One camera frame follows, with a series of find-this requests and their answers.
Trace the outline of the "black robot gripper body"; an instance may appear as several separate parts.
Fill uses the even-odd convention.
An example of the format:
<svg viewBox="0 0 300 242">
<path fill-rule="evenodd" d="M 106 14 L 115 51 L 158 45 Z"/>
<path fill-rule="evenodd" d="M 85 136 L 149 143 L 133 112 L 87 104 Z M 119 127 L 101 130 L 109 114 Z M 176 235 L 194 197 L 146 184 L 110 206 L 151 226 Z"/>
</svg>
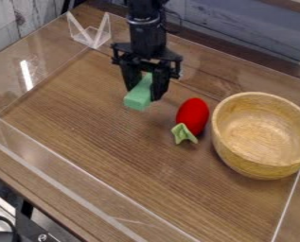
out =
<svg viewBox="0 0 300 242">
<path fill-rule="evenodd" d="M 160 64 L 168 65 L 170 78 L 180 78 L 182 57 L 168 47 L 165 19 L 127 18 L 129 43 L 114 43 L 111 61 L 122 68 L 151 72 Z"/>
</svg>

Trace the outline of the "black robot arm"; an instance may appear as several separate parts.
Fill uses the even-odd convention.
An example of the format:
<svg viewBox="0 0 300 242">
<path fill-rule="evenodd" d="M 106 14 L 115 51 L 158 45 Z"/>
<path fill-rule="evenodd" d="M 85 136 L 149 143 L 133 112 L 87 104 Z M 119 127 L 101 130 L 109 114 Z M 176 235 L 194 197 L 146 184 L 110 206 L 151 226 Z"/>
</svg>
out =
<svg viewBox="0 0 300 242">
<path fill-rule="evenodd" d="M 111 63 L 121 67 L 130 91 L 142 73 L 151 74 L 150 100 L 169 90 L 170 79 L 180 78 L 182 56 L 168 47 L 166 8 L 169 0 L 127 0 L 129 42 L 113 43 Z"/>
</svg>

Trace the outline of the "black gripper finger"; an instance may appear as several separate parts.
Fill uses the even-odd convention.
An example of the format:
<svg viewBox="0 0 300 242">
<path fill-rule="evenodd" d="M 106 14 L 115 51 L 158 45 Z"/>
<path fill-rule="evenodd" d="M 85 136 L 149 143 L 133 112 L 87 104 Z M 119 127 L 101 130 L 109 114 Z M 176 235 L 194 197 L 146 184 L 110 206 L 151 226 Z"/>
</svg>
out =
<svg viewBox="0 0 300 242">
<path fill-rule="evenodd" d="M 157 101 L 169 90 L 170 71 L 168 68 L 156 68 L 151 73 L 150 100 Z"/>
<path fill-rule="evenodd" d="M 141 68 L 138 65 L 123 63 L 121 65 L 121 70 L 122 70 L 125 85 L 126 85 L 127 91 L 130 91 L 142 79 Z"/>
</svg>

